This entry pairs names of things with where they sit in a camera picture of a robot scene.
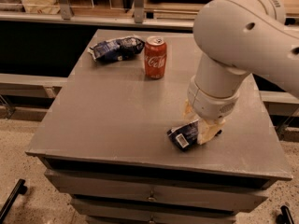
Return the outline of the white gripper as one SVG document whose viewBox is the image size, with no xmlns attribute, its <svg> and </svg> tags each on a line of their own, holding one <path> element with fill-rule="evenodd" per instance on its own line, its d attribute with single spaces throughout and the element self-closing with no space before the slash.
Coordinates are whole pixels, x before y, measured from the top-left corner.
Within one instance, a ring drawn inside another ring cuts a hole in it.
<svg viewBox="0 0 299 224">
<path fill-rule="evenodd" d="M 184 103 L 183 118 L 198 120 L 197 143 L 203 145 L 212 140 L 225 124 L 224 117 L 230 115 L 239 98 L 239 91 L 228 98 L 215 98 L 205 94 L 191 78 Z"/>
</svg>

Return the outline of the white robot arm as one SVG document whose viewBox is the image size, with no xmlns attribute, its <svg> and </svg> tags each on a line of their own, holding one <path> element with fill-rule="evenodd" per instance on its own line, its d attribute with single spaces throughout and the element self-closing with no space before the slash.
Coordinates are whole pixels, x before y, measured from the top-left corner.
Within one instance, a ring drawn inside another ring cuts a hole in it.
<svg viewBox="0 0 299 224">
<path fill-rule="evenodd" d="M 213 0 L 200 9 L 192 31 L 203 54 L 188 88 L 198 144 L 221 130 L 250 74 L 299 97 L 299 35 L 284 21 L 280 0 Z"/>
</svg>

